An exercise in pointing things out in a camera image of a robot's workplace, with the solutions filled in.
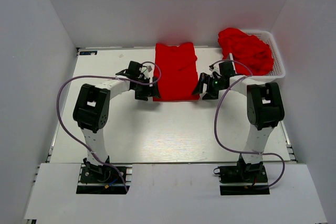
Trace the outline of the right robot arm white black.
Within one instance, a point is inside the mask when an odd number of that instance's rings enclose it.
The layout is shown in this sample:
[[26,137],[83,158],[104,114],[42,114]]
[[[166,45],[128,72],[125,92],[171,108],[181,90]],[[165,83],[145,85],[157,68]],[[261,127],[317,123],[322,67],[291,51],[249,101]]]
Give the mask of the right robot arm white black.
[[256,169],[261,166],[267,141],[272,131],[285,117],[285,110],[279,85],[276,82],[260,82],[252,79],[252,71],[248,75],[238,74],[231,60],[221,60],[215,67],[210,65],[211,74],[202,72],[192,94],[204,94],[203,100],[216,100],[220,90],[224,90],[215,112],[214,133],[218,141],[217,118],[219,108],[230,90],[244,95],[247,99],[247,118],[250,129],[245,147],[236,151],[228,147],[229,152],[238,153],[243,163],[237,168],[238,177],[247,182],[256,175]]

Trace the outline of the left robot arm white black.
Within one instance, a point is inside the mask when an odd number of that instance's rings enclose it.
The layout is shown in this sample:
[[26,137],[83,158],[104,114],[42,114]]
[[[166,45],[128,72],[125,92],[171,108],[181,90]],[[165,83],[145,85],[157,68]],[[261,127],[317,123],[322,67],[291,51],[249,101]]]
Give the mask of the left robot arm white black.
[[112,78],[96,86],[83,84],[73,112],[85,138],[88,156],[83,160],[85,166],[93,171],[93,176],[101,182],[110,178],[110,158],[104,144],[103,128],[109,117],[110,101],[116,96],[133,90],[136,100],[147,101],[148,98],[160,98],[158,74],[150,77],[151,62],[138,63],[130,61],[128,68],[121,70]]

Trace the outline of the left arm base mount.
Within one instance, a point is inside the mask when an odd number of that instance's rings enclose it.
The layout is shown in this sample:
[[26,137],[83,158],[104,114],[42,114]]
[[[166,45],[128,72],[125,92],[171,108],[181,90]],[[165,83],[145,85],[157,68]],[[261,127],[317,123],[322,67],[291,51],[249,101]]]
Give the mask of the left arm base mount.
[[103,174],[91,171],[82,164],[77,189],[77,195],[126,195],[123,181],[118,172],[107,167]]

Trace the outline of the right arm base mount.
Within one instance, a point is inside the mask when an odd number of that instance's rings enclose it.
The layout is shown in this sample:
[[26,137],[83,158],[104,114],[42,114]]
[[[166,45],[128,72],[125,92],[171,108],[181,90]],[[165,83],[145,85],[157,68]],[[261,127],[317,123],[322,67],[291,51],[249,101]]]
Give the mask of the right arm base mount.
[[268,177],[264,166],[258,172],[242,175],[238,166],[218,166],[213,170],[219,177],[221,196],[269,195]]

